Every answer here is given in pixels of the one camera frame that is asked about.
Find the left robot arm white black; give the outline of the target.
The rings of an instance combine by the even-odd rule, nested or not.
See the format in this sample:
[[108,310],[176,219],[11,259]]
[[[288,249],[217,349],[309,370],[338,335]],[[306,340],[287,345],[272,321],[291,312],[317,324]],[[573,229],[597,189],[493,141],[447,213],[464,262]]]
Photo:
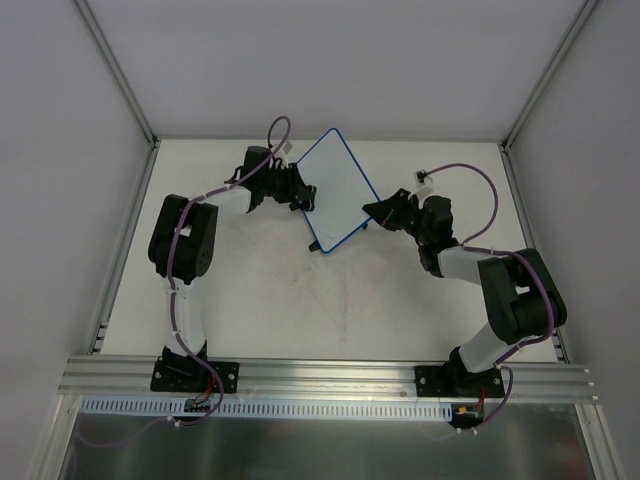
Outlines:
[[167,294],[170,333],[158,361],[162,376],[188,390],[208,381],[207,340],[195,282],[209,270],[218,223],[255,210],[265,199],[292,211],[310,212],[317,187],[306,183],[294,163],[274,148],[250,146],[243,163],[222,187],[189,199],[167,196],[148,246],[148,258],[162,278]]

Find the blue framed whiteboard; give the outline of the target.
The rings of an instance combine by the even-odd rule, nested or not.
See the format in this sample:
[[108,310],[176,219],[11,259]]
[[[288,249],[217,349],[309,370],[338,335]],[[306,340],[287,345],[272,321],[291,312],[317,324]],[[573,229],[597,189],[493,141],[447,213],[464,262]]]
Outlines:
[[337,128],[327,130],[296,165],[305,182],[317,188],[315,209],[304,218],[324,249],[369,223],[362,207],[380,197]]

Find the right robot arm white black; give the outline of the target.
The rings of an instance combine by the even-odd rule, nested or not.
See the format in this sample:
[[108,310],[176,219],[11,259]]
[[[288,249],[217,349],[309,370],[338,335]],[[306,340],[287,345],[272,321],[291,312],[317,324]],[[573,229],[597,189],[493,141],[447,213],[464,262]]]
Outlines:
[[539,252],[498,252],[462,245],[454,236],[451,201],[431,195],[418,201],[404,189],[364,205],[388,231],[416,242],[424,270],[437,278],[463,280],[482,291],[486,324],[454,348],[439,367],[414,369],[420,397],[501,398],[499,368],[520,348],[540,343],[565,323],[567,311]]

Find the black whiteboard eraser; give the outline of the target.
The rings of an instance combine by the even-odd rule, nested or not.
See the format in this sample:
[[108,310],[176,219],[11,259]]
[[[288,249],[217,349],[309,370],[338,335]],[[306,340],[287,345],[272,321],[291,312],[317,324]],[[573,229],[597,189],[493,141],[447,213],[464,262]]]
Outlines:
[[311,212],[315,209],[316,192],[317,188],[313,185],[303,189],[299,196],[299,204],[302,211]]

